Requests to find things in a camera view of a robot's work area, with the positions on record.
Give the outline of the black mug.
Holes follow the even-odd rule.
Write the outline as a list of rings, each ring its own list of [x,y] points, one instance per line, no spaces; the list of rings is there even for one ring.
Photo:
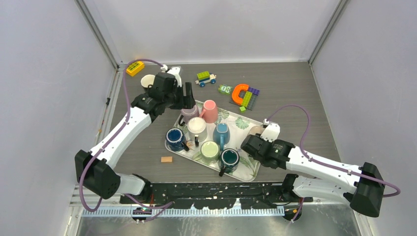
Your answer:
[[[153,86],[154,79],[155,79],[155,75],[151,75],[151,74],[148,74],[142,77],[142,79],[140,80],[140,83],[144,92],[147,92],[148,89]]]

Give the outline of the pink mug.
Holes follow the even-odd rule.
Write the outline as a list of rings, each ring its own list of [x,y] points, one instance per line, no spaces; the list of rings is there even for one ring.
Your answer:
[[[199,115],[206,123],[215,123],[218,119],[218,107],[213,100],[206,100]]]

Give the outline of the light blue mug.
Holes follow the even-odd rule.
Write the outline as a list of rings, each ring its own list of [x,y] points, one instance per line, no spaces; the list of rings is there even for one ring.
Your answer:
[[[221,151],[224,150],[225,145],[230,141],[230,129],[226,123],[219,123],[213,131],[213,141],[219,145]]]

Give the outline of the tall beige mug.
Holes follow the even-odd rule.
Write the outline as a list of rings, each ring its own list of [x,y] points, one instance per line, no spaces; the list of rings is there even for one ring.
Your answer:
[[[265,128],[263,126],[253,126],[249,132],[248,135],[254,135],[254,136],[261,136]]]

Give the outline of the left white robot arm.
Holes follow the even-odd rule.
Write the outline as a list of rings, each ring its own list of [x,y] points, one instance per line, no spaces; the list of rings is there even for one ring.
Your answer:
[[[116,193],[130,194],[138,203],[146,203],[151,191],[137,175],[118,174],[116,164],[136,137],[166,109],[191,109],[196,102],[191,82],[182,84],[179,76],[159,72],[147,90],[129,104],[127,113],[114,129],[89,151],[75,155],[77,181],[102,199]]]

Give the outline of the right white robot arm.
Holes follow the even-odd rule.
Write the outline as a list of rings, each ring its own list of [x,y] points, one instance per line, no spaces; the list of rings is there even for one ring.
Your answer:
[[[281,197],[293,202],[296,198],[313,197],[348,204],[356,212],[379,217],[385,184],[378,168],[365,162],[362,166],[332,161],[313,153],[302,153],[300,147],[284,140],[265,141],[248,135],[241,149],[263,166],[296,171],[314,176],[287,177]]]

